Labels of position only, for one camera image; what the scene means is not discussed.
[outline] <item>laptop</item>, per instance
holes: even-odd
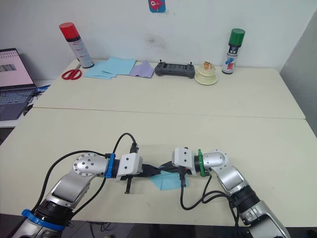
[[[0,121],[18,119],[35,90],[16,48],[0,50]]]

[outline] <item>red cap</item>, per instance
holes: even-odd
[[[79,37],[78,31],[72,22],[60,24],[59,28],[66,39],[74,39]]]

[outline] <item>scissors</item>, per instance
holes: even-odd
[[[62,79],[65,79],[65,80],[75,80],[75,79],[78,79],[81,77],[82,73],[80,71],[80,64],[77,65],[77,67],[75,69],[71,69],[65,73],[63,73],[63,75],[61,76]]]

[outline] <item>green cap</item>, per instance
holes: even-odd
[[[242,41],[243,41],[243,37],[245,33],[246,33],[245,30],[242,30],[240,28],[232,29],[229,44],[235,45],[235,46],[242,45]]]

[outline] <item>laptop screen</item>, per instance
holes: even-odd
[[[0,50],[0,88],[30,84],[33,81],[16,49]]]

